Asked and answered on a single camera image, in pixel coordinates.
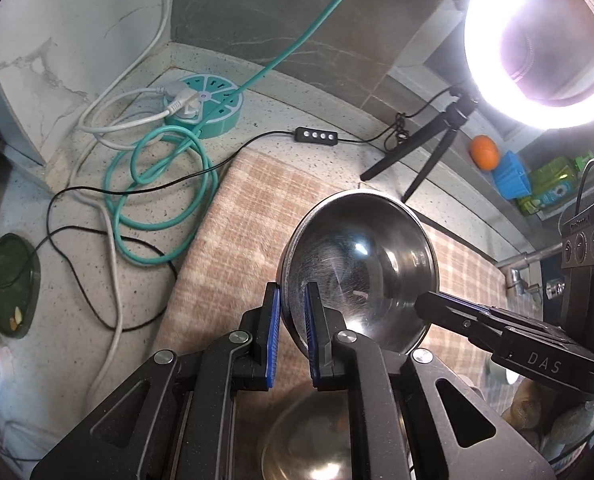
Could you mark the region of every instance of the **plaid cloth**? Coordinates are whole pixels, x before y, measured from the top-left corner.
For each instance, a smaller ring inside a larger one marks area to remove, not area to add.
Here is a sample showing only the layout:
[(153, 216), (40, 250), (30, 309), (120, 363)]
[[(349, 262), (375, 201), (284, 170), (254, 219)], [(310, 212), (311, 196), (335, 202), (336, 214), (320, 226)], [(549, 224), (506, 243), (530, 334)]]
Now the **plaid cloth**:
[[(232, 163), (179, 273), (154, 350), (199, 351), (234, 330), (259, 306), (274, 281), (282, 250), (303, 216), (339, 189), (250, 148)], [(437, 253), (441, 290), (475, 303), (507, 308), (504, 277), (478, 254), (425, 227)], [(462, 336), (433, 326), (422, 345), (457, 374), (468, 376), (501, 413), (514, 388), (491, 384), (487, 354)], [(260, 478), (256, 449), (273, 406), (310, 380), (308, 362), (281, 327), (275, 387), (237, 396), (235, 477)]]

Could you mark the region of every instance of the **tripod leg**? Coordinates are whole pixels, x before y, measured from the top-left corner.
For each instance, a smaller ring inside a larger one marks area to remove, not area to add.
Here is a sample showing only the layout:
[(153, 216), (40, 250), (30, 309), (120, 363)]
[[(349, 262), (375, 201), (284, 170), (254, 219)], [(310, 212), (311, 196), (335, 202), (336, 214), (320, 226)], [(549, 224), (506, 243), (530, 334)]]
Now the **tripod leg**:
[(426, 126), (421, 127), (418, 131), (416, 131), (410, 139), (406, 140), (406, 142), (402, 142), (400, 145), (397, 146), (394, 150), (390, 153), (386, 153), (386, 155), (381, 159), (378, 160), (373, 167), (368, 168), (368, 170), (364, 171), (359, 178), (366, 182), (367, 180), (372, 179), (373, 177), (377, 176), (384, 170), (387, 170), (393, 164), (395, 164), (400, 158), (405, 157), (408, 153), (416, 150), (418, 147), (423, 145), (428, 140), (432, 139), (434, 136), (439, 135), (446, 129), (446, 121), (444, 120), (445, 112), (437, 115), (432, 121), (430, 121)]
[(445, 136), (443, 136), (442, 140), (440, 140), (439, 144), (437, 144), (435, 150), (430, 154), (430, 158), (428, 158), (428, 160), (424, 164), (424, 167), (415, 177), (410, 186), (408, 186), (408, 189), (401, 197), (401, 202), (406, 203), (406, 201), (412, 196), (412, 194), (419, 187), (424, 178), (428, 176), (432, 168), (436, 166), (437, 162), (439, 162), (440, 158), (442, 158), (443, 154), (446, 152), (446, 150), (448, 150), (453, 140), (455, 140), (456, 136), (457, 130), (448, 130), (446, 132)]

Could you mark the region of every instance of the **speckled countertop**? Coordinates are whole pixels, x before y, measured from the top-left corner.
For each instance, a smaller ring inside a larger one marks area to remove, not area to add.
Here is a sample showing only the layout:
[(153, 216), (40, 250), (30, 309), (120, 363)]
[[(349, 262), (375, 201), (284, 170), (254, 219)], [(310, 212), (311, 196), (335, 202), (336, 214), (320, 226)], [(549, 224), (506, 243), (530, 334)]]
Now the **speckled countertop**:
[[(177, 78), (185, 73), (171, 69), (159, 81)], [(206, 140), (204, 145), (216, 162), (259, 133), (292, 130), (297, 126), (337, 130), (297, 108), (247, 91), (237, 127), (224, 136)], [(359, 174), (383, 156), (382, 152), (370, 145), (339, 144), (331, 148), (300, 144), (288, 136), (264, 137), (252, 147), (334, 186), (347, 188), (357, 187)], [(155, 146), (152, 153), (162, 154), (168, 150), (167, 146)], [(99, 186), (100, 172), (106, 168), (113, 155), (114, 152), (105, 148), (95, 148), (82, 168), (80, 182)], [(166, 179), (173, 180), (197, 169), (195, 158), (180, 157), (168, 171)], [(395, 164), (371, 181), (370, 185), (400, 196), (414, 176), (410, 168)], [(117, 186), (120, 186), (122, 179), (126, 179), (126, 174), (119, 170)], [(195, 185), (189, 182), (171, 190), (163, 190), (156, 196), (151, 194), (148, 199), (131, 199), (126, 206), (126, 214), (138, 221), (152, 221), (154, 218), (178, 214), (188, 204)], [(19, 173), (0, 172), (0, 232), (17, 232), (36, 244), (44, 236), (49, 200), (47, 192), (25, 180)], [(475, 212), (428, 181), (419, 187), (408, 204), (496, 259), (517, 253)], [(189, 218), (170, 230), (142, 232), (139, 237), (168, 251), (181, 241), (193, 221), (193, 218)], [(55, 206), (52, 227), (73, 223), (100, 227), (96, 210), (77, 202), (73, 197), (66, 197)], [(126, 229), (126, 234), (133, 233)], [(67, 232), (58, 235), (57, 242), (72, 258), (92, 303), (104, 319), (114, 322), (104, 238)], [(33, 325), (25, 338), (7, 341), (14, 358), (15, 380), (0, 399), (0, 416), (63, 435), (84, 414), (85, 392), (97, 374), (112, 335), (94, 319), (66, 263), (58, 254), (45, 246), (39, 251), (39, 258), (42, 282)], [(173, 286), (167, 267), (144, 269), (119, 260), (119, 269), (126, 324), (148, 319), (166, 303)], [(147, 357), (146, 352), (155, 330), (157, 325), (122, 337), (114, 364), (101, 384), (97, 400), (112, 391)], [(9, 443), (11, 450), (18, 456), (42, 454), (27, 440), (14, 435), (11, 435)], [(47, 446), (50, 446), (50, 439), (44, 444), (44, 449)], [(27, 475), (31, 467), (25, 468)]]

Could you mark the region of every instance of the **stainless steel bowl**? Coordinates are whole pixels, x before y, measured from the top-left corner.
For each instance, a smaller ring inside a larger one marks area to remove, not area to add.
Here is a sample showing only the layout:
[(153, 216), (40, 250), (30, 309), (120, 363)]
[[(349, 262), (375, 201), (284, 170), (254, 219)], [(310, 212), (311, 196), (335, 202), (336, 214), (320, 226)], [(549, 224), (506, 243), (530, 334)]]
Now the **stainless steel bowl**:
[(346, 392), (296, 391), (263, 439), (264, 480), (351, 480)]
[(429, 324), (414, 309), (439, 290), (437, 258), (414, 213), (388, 195), (354, 189), (317, 204), (284, 251), (279, 273), (282, 317), (307, 355), (304, 287), (317, 282), (324, 306), (382, 348), (409, 352)]

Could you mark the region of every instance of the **screw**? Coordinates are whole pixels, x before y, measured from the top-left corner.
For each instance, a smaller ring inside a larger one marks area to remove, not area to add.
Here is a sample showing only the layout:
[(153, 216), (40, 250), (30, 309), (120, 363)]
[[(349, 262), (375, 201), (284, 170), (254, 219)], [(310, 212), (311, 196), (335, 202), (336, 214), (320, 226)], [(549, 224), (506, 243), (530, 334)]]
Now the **screw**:
[(228, 336), (228, 339), (231, 340), (231, 343), (235, 343), (237, 345), (244, 344), (248, 341), (248, 332), (244, 332), (244, 330), (235, 330), (235, 332), (231, 332), (231, 335)]
[(413, 359), (418, 363), (427, 365), (430, 361), (433, 360), (433, 354), (425, 348), (418, 348), (413, 352)]
[(357, 341), (357, 334), (352, 330), (342, 330), (337, 333), (337, 340), (340, 343), (354, 343)]
[(170, 350), (160, 350), (155, 354), (155, 362), (158, 365), (167, 365), (168, 363), (172, 362), (174, 358), (173, 352)]

